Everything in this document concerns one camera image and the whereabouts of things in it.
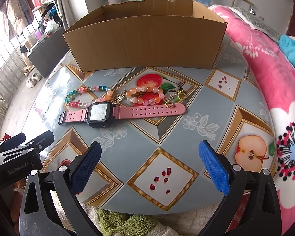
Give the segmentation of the pink strap digital watch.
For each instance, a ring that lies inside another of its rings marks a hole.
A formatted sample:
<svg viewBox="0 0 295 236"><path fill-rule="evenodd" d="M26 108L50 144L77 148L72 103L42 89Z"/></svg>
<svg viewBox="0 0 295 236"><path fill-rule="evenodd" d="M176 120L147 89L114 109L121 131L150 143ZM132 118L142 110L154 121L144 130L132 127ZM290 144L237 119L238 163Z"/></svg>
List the pink strap digital watch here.
<svg viewBox="0 0 295 236"><path fill-rule="evenodd" d="M152 106L124 107L109 102L92 103L89 107L73 112L62 112L58 123L86 123L93 128L104 128L114 120L146 119L154 117L179 116L186 112L181 103Z"/></svg>

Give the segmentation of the grey cabinet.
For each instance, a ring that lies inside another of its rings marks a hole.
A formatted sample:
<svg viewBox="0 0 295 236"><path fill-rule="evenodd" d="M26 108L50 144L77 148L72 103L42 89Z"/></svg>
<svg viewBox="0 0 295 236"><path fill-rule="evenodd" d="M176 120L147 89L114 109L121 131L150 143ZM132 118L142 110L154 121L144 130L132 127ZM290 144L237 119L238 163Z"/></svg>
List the grey cabinet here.
<svg viewBox="0 0 295 236"><path fill-rule="evenodd" d="M28 55L29 60L43 78L50 75L69 51L69 47L63 36L64 32L63 27L58 28L56 32L32 48Z"/></svg>

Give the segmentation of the fruit pattern tablecloth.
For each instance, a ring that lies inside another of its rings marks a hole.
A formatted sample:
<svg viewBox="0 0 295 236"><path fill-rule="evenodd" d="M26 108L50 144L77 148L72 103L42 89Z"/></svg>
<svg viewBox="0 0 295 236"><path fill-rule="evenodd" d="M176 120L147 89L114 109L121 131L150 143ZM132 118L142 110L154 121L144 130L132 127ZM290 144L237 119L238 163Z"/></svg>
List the fruit pattern tablecloth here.
<svg viewBox="0 0 295 236"><path fill-rule="evenodd" d="M54 144L41 153L44 171L68 165L96 141L102 157L80 202L132 214L178 213L222 199L205 169L198 146L206 140L230 163L276 172L271 118L245 59L225 37L223 53L212 70L191 68L121 68L101 70L85 79L70 71L77 63L68 53L49 76L27 117L28 139L52 131ZM150 84L173 96L185 95L180 116L116 120L103 129L86 123L59 124L69 108L65 96L77 87L105 84L115 94Z"/></svg>

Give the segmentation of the pink floral blanket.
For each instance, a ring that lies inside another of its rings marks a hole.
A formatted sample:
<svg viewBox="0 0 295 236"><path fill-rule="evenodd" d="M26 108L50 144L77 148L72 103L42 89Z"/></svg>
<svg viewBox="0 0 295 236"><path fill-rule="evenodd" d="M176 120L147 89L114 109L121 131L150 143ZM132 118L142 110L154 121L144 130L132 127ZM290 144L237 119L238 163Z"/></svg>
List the pink floral blanket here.
<svg viewBox="0 0 295 236"><path fill-rule="evenodd" d="M273 40L252 29L231 9L222 5L209 9L228 23L226 34L248 63L269 110L278 156L274 182L282 233L287 233L295 223L295 69Z"/></svg>

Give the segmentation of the hanging clothes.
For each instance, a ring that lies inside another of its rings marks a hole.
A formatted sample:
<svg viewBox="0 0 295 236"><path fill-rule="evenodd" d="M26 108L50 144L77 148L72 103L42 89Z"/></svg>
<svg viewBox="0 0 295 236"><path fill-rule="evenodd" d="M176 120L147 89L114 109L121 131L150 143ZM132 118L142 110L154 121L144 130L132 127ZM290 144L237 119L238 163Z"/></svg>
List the hanging clothes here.
<svg viewBox="0 0 295 236"><path fill-rule="evenodd" d="M42 7L47 0L5 0L0 9L3 29L8 40L23 33L34 21L34 10Z"/></svg>

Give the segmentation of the brown cardboard box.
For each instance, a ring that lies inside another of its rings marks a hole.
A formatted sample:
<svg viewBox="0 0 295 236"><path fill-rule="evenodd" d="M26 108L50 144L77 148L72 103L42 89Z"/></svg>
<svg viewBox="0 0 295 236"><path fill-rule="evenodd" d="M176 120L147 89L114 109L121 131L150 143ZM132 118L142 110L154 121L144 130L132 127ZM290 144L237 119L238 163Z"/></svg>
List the brown cardboard box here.
<svg viewBox="0 0 295 236"><path fill-rule="evenodd" d="M192 0L105 5L64 32L84 72L133 67L211 69L227 23Z"/></svg>

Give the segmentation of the wooden chair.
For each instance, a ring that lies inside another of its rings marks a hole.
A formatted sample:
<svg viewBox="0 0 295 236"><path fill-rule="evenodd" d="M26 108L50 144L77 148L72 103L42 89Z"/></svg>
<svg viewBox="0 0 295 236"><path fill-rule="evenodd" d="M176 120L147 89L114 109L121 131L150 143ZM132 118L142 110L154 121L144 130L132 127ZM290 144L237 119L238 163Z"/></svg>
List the wooden chair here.
<svg viewBox="0 0 295 236"><path fill-rule="evenodd" d="M250 0L232 0L232 7L239 7L240 5L246 5L247 7L247 11L248 12L252 12L253 11L253 7L255 6L253 2L251 2Z"/></svg>

